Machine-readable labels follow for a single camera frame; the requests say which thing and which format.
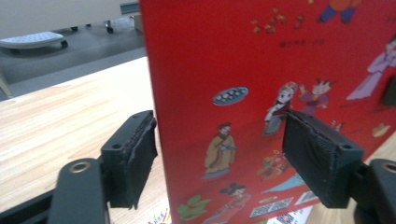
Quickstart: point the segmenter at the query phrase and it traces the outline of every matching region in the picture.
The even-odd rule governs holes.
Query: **cartoon figure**
[[[263,167],[257,172],[262,181],[274,179],[290,167],[289,161],[278,150],[274,150],[274,153],[275,156],[264,159]]]
[[[371,96],[379,79],[389,66],[396,66],[396,35],[385,46],[385,51],[378,55],[367,68],[371,74],[346,99],[356,100]]]
[[[361,3],[362,0],[329,0],[329,5],[318,18],[318,22],[328,21],[335,14],[341,13],[341,22],[347,24]]]
[[[329,103],[329,96],[326,94],[332,88],[332,83],[329,80],[320,80],[314,85],[312,92],[305,89],[305,85],[300,86],[300,101],[305,102],[306,105],[301,110],[305,114],[314,115],[318,107],[327,108]]]
[[[246,194],[246,187],[243,185],[237,185],[232,183],[228,189],[222,189],[220,193],[228,194],[233,199],[221,207],[213,217],[208,218],[203,224],[214,224],[214,223],[228,223],[228,221],[241,209],[245,207],[245,204],[250,200],[251,195]]]
[[[220,124],[219,132],[210,143],[205,159],[206,172],[202,179],[226,175],[230,172],[230,164],[235,161],[237,147],[231,133],[231,123]]]
[[[279,90],[275,104],[268,110],[265,116],[263,135],[277,133],[282,124],[282,120],[286,117],[286,111],[291,109],[291,100],[296,91],[297,84],[294,82],[287,83]]]

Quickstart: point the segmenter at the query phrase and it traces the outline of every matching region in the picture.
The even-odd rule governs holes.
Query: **red book cover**
[[[264,223],[319,200],[282,155],[285,111],[368,158],[396,126],[396,1],[140,2],[174,223]]]

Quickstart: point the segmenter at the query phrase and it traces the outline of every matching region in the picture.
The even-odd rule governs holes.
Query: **gray carpet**
[[[144,36],[134,28],[132,18],[111,22],[109,34],[105,22],[81,25],[78,31],[62,29],[68,48],[53,45],[40,49],[23,49],[13,54],[0,48],[0,67],[13,95],[17,97],[77,77],[146,56]],[[0,101],[8,99],[0,92]]]

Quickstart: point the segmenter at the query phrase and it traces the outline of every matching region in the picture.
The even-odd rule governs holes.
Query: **wooden table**
[[[55,188],[64,165],[97,158],[125,120],[153,107],[146,58],[0,103],[0,212]],[[157,146],[139,208],[110,209],[113,223],[147,224],[169,208]],[[396,133],[374,157],[396,160],[395,148]],[[354,207],[315,205],[307,223],[353,223]]]

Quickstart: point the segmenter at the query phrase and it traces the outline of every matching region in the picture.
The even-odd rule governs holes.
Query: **chair wheel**
[[[113,33],[114,33],[114,30],[113,30],[112,27],[107,27],[107,32],[108,32],[109,34],[113,34]]]
[[[67,48],[67,47],[69,46],[69,44],[68,44],[67,41],[65,41],[65,40],[62,41],[61,44],[62,44],[62,48],[63,48],[63,49],[65,49],[65,48]]]

